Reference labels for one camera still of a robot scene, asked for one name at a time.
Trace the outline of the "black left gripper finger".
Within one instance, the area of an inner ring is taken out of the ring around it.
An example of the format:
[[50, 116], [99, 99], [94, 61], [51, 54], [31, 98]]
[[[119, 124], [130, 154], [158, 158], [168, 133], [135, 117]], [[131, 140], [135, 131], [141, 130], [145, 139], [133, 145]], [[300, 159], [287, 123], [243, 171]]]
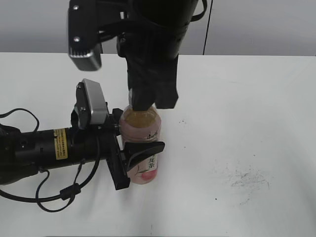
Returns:
[[164, 150], [164, 147], [165, 143], [161, 141], [150, 143], [126, 142], [123, 149], [126, 158], [126, 171], [130, 171], [147, 158], [161, 153]]
[[119, 108], [114, 108], [112, 110], [112, 118], [114, 121], [119, 121], [120, 120], [120, 117], [122, 116], [123, 114], [123, 110], [122, 109], [119, 109]]

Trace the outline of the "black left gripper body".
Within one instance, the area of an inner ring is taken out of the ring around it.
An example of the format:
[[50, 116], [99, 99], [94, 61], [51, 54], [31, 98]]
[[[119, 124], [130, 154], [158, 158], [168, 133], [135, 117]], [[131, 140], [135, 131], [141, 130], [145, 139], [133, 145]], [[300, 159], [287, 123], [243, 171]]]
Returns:
[[105, 160], [116, 190], [126, 189], [130, 185], [124, 165], [121, 161], [120, 148], [117, 137], [119, 121], [114, 121], [110, 113], [104, 124], [90, 125], [86, 129], [79, 129], [78, 115], [75, 106], [71, 113], [71, 124], [74, 135], [72, 136], [72, 151], [74, 158], [86, 162], [94, 162], [89, 176], [79, 185], [86, 186], [96, 174], [101, 160]]

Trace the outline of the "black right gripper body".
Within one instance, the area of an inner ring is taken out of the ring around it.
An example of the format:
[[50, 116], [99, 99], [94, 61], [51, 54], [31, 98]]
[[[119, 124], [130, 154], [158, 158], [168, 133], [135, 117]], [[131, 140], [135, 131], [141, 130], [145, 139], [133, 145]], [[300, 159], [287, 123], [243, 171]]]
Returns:
[[184, 27], [123, 27], [119, 57], [127, 63], [128, 81], [176, 81]]

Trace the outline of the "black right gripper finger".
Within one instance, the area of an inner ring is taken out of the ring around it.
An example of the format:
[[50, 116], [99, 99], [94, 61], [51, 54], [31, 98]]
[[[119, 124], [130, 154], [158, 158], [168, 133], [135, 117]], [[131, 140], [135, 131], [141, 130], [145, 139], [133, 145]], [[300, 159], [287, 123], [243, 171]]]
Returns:
[[156, 95], [151, 80], [134, 71], [127, 72], [128, 89], [133, 89], [133, 110], [146, 111], [155, 102]]
[[177, 82], [174, 80], [161, 81], [156, 85], [155, 105], [158, 109], [174, 109], [179, 98]]

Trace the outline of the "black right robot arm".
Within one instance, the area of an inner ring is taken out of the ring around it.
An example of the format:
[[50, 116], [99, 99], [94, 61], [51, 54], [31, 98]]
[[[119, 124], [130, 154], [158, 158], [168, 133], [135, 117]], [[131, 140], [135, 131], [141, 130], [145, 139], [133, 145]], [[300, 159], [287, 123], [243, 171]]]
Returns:
[[131, 21], [117, 39], [126, 59], [128, 89], [135, 111], [173, 109], [178, 100], [177, 66], [196, 0], [130, 0]]

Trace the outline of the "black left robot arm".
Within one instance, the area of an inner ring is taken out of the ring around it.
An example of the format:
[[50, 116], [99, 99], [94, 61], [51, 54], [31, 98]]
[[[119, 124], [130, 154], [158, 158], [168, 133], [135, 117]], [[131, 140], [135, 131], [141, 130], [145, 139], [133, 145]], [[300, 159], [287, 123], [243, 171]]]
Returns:
[[116, 190], [129, 187], [127, 173], [140, 162], [161, 153], [163, 142], [130, 143], [121, 150], [118, 144], [118, 118], [121, 109], [114, 109], [99, 125], [79, 129], [79, 118], [72, 113], [72, 127], [22, 133], [4, 127], [0, 136], [0, 183], [17, 182], [36, 175], [40, 169], [55, 169], [93, 162], [107, 162]]

